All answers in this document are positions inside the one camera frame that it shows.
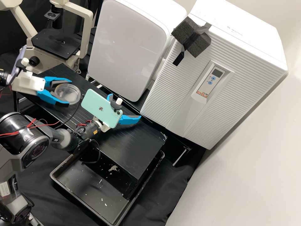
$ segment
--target black tray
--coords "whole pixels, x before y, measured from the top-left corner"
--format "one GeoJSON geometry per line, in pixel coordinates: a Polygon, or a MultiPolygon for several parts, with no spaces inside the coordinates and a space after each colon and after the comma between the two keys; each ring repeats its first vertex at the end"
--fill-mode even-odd
{"type": "MultiPolygon", "coordinates": [[[[131,199],[128,200],[124,198],[123,194],[112,186],[106,178],[101,177],[98,173],[93,171],[91,166],[88,166],[89,164],[83,164],[80,161],[83,155],[83,153],[78,155],[71,154],[51,172],[50,177],[55,183],[110,226],[118,226],[121,223],[145,187],[145,184],[164,158],[164,153],[159,151],[147,168],[142,183],[136,188],[131,199]]],[[[102,156],[96,164],[102,167],[103,161],[108,161],[108,159],[102,156]]]]}

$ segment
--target control panel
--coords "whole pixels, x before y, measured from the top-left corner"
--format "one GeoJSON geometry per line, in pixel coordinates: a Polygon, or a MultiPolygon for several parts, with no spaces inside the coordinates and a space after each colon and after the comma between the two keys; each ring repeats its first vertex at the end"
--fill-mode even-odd
{"type": "Polygon", "coordinates": [[[214,66],[210,71],[209,75],[206,77],[205,81],[202,83],[200,88],[197,90],[197,94],[207,98],[217,83],[225,75],[226,71],[214,66]]]}

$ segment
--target white panel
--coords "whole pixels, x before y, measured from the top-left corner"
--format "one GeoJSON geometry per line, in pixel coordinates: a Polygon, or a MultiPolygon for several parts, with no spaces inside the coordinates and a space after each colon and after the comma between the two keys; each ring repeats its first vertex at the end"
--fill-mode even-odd
{"type": "Polygon", "coordinates": [[[191,14],[286,64],[277,29],[225,0],[197,0],[191,14]]]}
{"type": "MultiPolygon", "coordinates": [[[[177,67],[172,62],[181,51],[181,44],[178,41],[174,43],[141,113],[165,127],[171,120],[185,125],[185,138],[211,149],[286,71],[212,32],[209,36],[212,38],[210,47],[197,58],[186,51],[177,67]],[[190,114],[192,119],[183,116],[173,119],[210,60],[229,68],[234,72],[233,76],[226,84],[213,90],[200,112],[193,116],[190,114]]],[[[183,136],[181,131],[169,129],[183,136]]]]}
{"type": "Polygon", "coordinates": [[[172,0],[106,0],[102,5],[89,75],[121,96],[137,101],[145,91],[170,34],[187,13],[172,0]]]}

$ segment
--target transparent petri dish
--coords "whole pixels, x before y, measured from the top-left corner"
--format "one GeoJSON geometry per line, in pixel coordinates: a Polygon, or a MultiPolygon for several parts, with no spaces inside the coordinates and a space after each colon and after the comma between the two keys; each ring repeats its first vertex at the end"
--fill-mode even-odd
{"type": "Polygon", "coordinates": [[[63,83],[58,85],[54,93],[62,101],[68,101],[70,105],[76,104],[81,99],[81,92],[77,86],[63,83]]]}

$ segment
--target white wall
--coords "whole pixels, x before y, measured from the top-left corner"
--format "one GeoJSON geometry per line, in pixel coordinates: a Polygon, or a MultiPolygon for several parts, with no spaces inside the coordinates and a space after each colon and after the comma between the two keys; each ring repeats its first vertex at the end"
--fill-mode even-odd
{"type": "Polygon", "coordinates": [[[181,6],[183,6],[186,11],[189,13],[192,7],[195,4],[196,0],[174,0],[175,2],[179,3],[181,6]]]}
{"type": "Polygon", "coordinates": [[[278,28],[290,73],[207,151],[167,226],[301,225],[301,2],[231,2],[278,28]]]}

